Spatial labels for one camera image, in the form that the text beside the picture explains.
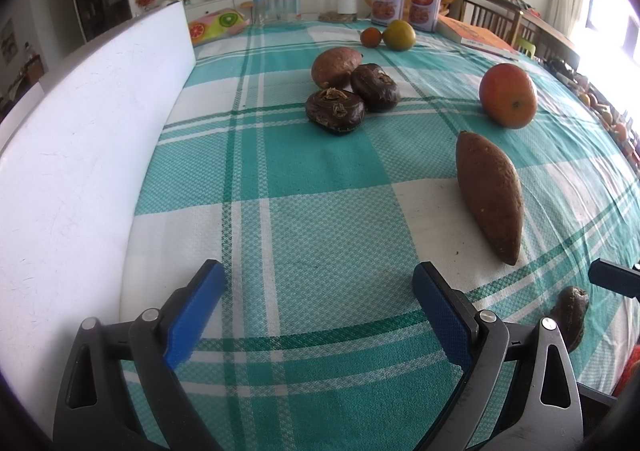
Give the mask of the dark small fruit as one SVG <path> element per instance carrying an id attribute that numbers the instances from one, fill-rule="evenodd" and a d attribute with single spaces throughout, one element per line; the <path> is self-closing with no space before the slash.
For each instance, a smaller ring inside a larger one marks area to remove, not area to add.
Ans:
<path id="1" fill-rule="evenodd" d="M 574 285 L 562 289 L 551 309 L 549 317 L 558 325 L 569 353 L 573 353 L 582 342 L 588 309 L 587 291 Z"/>

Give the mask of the long brown sweet potato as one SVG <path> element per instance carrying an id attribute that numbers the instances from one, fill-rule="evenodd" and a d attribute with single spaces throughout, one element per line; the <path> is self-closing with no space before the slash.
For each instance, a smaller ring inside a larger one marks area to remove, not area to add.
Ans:
<path id="1" fill-rule="evenodd" d="M 463 130 L 456 164 L 465 206 L 496 256 L 514 266 L 521 251 L 524 198 L 511 159 L 487 138 Z"/>

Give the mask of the large red apple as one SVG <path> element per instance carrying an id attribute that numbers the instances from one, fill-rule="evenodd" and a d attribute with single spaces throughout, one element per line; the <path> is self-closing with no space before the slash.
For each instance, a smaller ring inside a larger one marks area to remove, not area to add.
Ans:
<path id="1" fill-rule="evenodd" d="M 513 63 L 491 67 L 480 81 L 480 104 L 499 125 L 519 130 L 537 112 L 537 92 L 530 76 Z"/>

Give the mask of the dark wrinkled fruit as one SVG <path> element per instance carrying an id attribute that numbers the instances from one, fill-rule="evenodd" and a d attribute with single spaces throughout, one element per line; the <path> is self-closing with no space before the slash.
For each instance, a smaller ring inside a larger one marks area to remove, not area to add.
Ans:
<path id="1" fill-rule="evenodd" d="M 350 74 L 350 86 L 369 113 L 383 113 L 399 104 L 400 90 L 393 78 L 375 63 L 360 64 Z"/>
<path id="2" fill-rule="evenodd" d="M 358 95 L 333 87 L 311 94 L 305 111 L 311 122 L 335 135 L 353 132 L 366 116 L 366 108 Z"/>

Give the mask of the yellow green citrus fruit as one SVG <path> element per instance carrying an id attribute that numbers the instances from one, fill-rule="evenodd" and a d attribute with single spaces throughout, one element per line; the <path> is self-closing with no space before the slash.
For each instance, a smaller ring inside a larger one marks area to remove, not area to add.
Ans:
<path id="1" fill-rule="evenodd" d="M 407 21 L 394 20 L 386 26 L 383 41 L 394 52 L 406 52 L 416 44 L 416 31 Z"/>

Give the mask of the small orange tangerine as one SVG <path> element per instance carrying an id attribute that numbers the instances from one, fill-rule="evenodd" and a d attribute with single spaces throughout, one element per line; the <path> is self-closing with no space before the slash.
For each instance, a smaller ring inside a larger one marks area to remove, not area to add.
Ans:
<path id="1" fill-rule="evenodd" d="M 370 26 L 360 33 L 360 43 L 363 47 L 376 48 L 381 44 L 382 39 L 383 33 L 374 26 Z"/>

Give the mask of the teal plaid tablecloth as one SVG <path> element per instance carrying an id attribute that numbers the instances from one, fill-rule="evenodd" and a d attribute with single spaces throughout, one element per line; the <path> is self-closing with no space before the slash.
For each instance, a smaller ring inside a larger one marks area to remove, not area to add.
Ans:
<path id="1" fill-rule="evenodd" d="M 478 85 L 497 58 L 422 35 L 363 58 L 400 101 L 335 136 L 311 123 L 310 68 L 360 26 L 247 29 L 198 48 L 160 132 L 130 231 L 122 318 L 158 306 L 206 259 L 228 283 L 178 378 L 227 450 L 409 450 L 460 372 L 411 291 L 429 260 L 478 308 L 534 322 L 596 258 L 639 259 L 639 182 L 598 120 L 542 67 L 533 122 L 507 130 Z M 521 180 L 520 257 L 503 263 L 465 206 L 460 132 Z"/>

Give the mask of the orange book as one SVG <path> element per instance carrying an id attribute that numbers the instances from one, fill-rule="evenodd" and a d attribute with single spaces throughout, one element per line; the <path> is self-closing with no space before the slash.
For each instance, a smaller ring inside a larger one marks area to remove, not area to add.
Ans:
<path id="1" fill-rule="evenodd" d="M 516 60 L 520 53 L 506 41 L 480 26 L 471 26 L 453 18 L 440 16 L 436 24 L 436 32 L 459 45 L 470 47 L 488 54 Z"/>

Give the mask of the wooden chair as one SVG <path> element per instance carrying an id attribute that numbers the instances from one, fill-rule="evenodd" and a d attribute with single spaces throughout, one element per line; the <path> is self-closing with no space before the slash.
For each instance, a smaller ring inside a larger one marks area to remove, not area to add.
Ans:
<path id="1" fill-rule="evenodd" d="M 506 0 L 462 0 L 459 19 L 488 29 L 514 47 L 520 34 L 523 11 Z"/>

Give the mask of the fruit pattern pillow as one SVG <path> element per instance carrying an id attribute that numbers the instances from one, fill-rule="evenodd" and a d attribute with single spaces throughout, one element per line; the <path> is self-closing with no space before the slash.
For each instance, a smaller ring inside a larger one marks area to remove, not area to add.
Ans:
<path id="1" fill-rule="evenodd" d="M 191 43 L 194 47 L 198 47 L 240 34 L 249 24 L 250 20 L 231 8 L 207 14 L 189 22 Z"/>

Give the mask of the white tv cabinet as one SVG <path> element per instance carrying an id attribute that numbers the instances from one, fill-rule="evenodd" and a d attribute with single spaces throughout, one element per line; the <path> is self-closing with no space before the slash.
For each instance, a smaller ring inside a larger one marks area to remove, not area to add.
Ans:
<path id="1" fill-rule="evenodd" d="M 206 0 L 205 2 L 186 6 L 184 12 L 186 13 L 186 21 L 191 22 L 225 9 L 234 9 L 245 19 L 250 19 L 253 0 Z"/>

